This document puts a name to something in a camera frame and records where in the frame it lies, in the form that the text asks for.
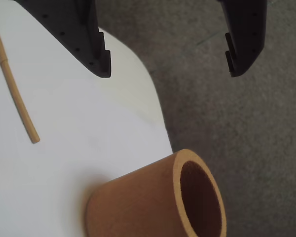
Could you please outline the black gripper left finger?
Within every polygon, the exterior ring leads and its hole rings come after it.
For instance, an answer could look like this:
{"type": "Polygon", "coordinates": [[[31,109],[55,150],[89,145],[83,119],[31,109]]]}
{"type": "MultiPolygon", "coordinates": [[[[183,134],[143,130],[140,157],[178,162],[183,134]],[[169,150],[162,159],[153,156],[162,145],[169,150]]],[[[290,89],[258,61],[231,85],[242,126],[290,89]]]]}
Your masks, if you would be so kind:
{"type": "Polygon", "coordinates": [[[111,52],[99,31],[94,0],[18,0],[83,66],[111,77],[111,52]]]}

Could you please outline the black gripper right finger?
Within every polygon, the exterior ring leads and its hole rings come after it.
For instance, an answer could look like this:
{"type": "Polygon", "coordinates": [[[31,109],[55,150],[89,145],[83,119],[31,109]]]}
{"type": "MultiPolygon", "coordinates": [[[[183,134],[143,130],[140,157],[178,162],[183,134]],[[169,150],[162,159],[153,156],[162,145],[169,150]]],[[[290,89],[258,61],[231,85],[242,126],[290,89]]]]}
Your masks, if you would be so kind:
{"type": "Polygon", "coordinates": [[[230,75],[239,77],[253,65],[264,48],[266,0],[221,0],[228,33],[225,52],[230,75]]]}

